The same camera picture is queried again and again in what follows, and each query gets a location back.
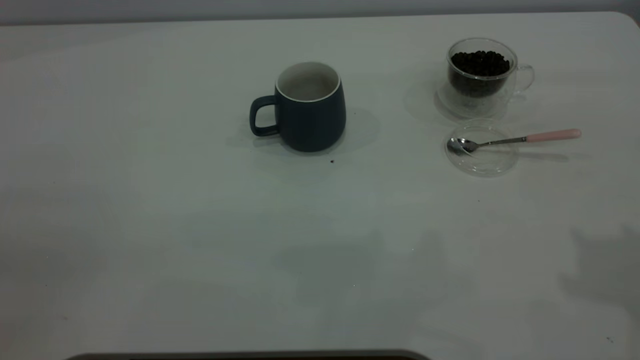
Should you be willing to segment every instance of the glass cup handle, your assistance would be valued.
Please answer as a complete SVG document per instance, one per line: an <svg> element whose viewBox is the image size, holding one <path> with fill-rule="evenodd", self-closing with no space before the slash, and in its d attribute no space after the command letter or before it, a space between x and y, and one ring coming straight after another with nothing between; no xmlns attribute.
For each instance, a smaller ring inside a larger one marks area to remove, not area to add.
<svg viewBox="0 0 640 360"><path fill-rule="evenodd" d="M533 71L533 66L529 64L519 65L516 71L518 71L518 74L516 75L516 88L513 92L514 95L518 95L524 90L527 90L536 78L536 72Z"/></svg>

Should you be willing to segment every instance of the spoon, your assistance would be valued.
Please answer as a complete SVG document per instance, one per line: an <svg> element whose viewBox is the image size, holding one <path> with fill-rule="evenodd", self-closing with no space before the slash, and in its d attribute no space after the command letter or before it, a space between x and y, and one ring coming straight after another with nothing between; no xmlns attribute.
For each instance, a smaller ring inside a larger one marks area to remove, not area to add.
<svg viewBox="0 0 640 360"><path fill-rule="evenodd" d="M496 140L496 141L485 142L485 143L476 143L464 138L458 138L458 139L451 138L447 142L447 148L458 154L461 153L461 150L471 153L478 150L479 147L484 147L489 145L498 145L502 143L516 143L516 142L547 142L551 140L567 140L567 139L579 138L581 135L582 135L582 131L578 129L567 129L567 130L551 131L549 133L527 135L520 138Z"/></svg>

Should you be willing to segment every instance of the wall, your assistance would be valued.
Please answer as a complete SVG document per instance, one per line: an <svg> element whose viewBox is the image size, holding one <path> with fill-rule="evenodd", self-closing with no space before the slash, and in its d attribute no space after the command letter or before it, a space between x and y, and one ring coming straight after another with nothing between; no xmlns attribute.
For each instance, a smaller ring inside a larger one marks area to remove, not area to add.
<svg viewBox="0 0 640 360"><path fill-rule="evenodd" d="M612 10L640 0L4 0L0 24Z"/></svg>

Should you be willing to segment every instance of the mug rim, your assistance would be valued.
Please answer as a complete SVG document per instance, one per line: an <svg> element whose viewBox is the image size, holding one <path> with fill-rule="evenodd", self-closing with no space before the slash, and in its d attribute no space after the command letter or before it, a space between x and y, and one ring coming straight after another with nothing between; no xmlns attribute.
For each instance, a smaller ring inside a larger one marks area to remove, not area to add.
<svg viewBox="0 0 640 360"><path fill-rule="evenodd" d="M473 74L469 74L468 72L464 72L462 70L460 70L459 68L457 68L457 66L455 66L453 64L453 61L451 60L451 51L454 47L456 47L458 44L461 44L463 42L469 41L469 40L484 40L487 42L493 42L496 43L500 46L504 46L512 55L513 55L513 63L511 64L511 67L509 68L509 70L503 74L500 75L496 75L496 76L478 76L478 75L473 75ZM494 39L490 39L490 38L464 38L462 40L456 41L455 43L453 43L452 46L449 47L449 50L447 50L447 63L449 63L449 66L454 69L458 74L465 76L467 78L471 78L471 79L476 79L476 80L498 80L498 79L504 79L506 77L508 77L509 75L511 75L512 72L514 72L516 70L516 68L518 67L518 56L516 55L516 52L514 50L512 50L510 47L508 47L507 45L503 44L502 42L499 42L498 40L494 40Z"/></svg>
<svg viewBox="0 0 640 360"><path fill-rule="evenodd" d="M303 64L316 64L316 65L322 65L324 67L329 68L329 70L331 70L337 77L338 77L338 82L335 85L335 88L327 95L320 97L318 99L313 99L313 100L300 100L300 99L294 99L292 97L287 96L278 86L278 83L280 82L280 77L282 76L282 74L284 74L285 72L287 72L287 70L291 69L294 66L298 66L298 65L303 65ZM284 96L285 98L291 100L291 101L295 101L295 102L318 102L318 101L322 101L325 100L329 97L331 97L333 94L335 94L336 91L338 91L338 89L340 88L342 84L342 78L340 77L340 74L338 74L338 72L331 66L325 64L325 63L321 63L320 61L303 61L303 62L299 62L299 63L295 63L292 64L288 67L286 67L283 71L280 72L280 75L278 75L278 77L276 78L276 90L278 91L278 93L282 96Z"/></svg>

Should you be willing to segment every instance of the pink spoon handle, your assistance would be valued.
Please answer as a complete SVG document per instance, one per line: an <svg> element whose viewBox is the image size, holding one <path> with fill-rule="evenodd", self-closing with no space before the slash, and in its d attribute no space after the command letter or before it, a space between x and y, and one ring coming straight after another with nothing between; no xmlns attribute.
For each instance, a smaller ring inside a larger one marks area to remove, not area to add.
<svg viewBox="0 0 640 360"><path fill-rule="evenodd" d="M567 140L576 139L582 135L582 131L578 129L567 129L551 131L549 133L540 133L527 136L527 142L547 142L551 140Z"/></svg>

